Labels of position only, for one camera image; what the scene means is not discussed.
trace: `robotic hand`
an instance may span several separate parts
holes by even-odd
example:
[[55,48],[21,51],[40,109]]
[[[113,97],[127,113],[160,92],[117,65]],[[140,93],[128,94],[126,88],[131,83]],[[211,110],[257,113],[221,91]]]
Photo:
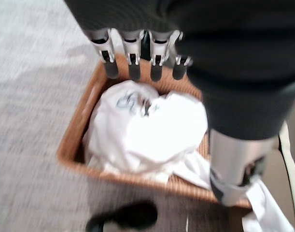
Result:
[[151,38],[153,81],[177,41],[173,76],[181,79],[188,67],[203,93],[212,190],[222,204],[234,205],[262,175],[272,138],[295,100],[295,0],[65,2],[110,78],[118,77],[111,28],[123,39],[135,81],[143,29]]

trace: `white cloth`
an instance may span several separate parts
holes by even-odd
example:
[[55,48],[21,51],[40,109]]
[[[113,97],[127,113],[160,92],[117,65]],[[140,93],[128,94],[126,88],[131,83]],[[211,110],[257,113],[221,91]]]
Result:
[[[210,163],[199,153],[187,155],[174,174],[205,189],[210,189]],[[265,184],[259,180],[246,193],[253,212],[242,219],[244,232],[294,232]]]
[[176,92],[163,98],[149,85],[124,81],[102,94],[83,143],[93,166],[167,182],[206,129],[205,109],[196,98]]

